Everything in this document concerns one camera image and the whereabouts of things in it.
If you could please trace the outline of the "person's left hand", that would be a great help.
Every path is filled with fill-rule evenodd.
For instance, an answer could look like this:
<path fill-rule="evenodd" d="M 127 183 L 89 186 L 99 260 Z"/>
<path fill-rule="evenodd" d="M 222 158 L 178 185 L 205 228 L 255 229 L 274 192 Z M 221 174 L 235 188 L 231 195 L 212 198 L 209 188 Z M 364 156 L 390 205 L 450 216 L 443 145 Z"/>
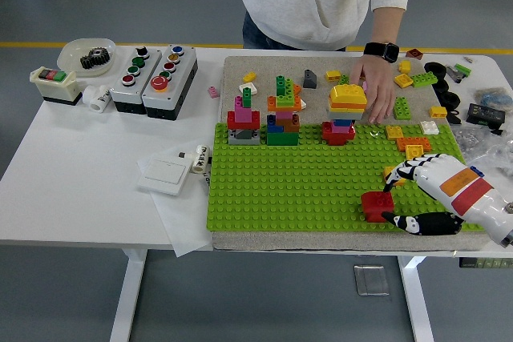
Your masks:
<path fill-rule="evenodd" d="M 370 123 L 382 123 L 394 109 L 395 85 L 391 65 L 377 56 L 364 54 L 354 63 L 349 74 L 351 84 L 365 79 L 367 111 Z"/>

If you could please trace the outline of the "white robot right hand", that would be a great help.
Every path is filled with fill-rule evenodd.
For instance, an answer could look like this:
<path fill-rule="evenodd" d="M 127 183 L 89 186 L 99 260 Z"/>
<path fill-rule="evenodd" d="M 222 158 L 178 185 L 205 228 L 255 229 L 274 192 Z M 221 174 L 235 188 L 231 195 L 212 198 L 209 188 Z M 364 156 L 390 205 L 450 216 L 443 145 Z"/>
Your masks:
<path fill-rule="evenodd" d="M 512 214 L 508 202 L 482 175 L 452 155 L 429 154 L 397 165 L 386 177 L 384 192 L 408 179 L 445 211 L 417 215 L 395 215 L 384 211 L 382 218 L 414 235 L 454 235 L 462 224 L 482 227 L 497 244 L 512 244 Z"/>

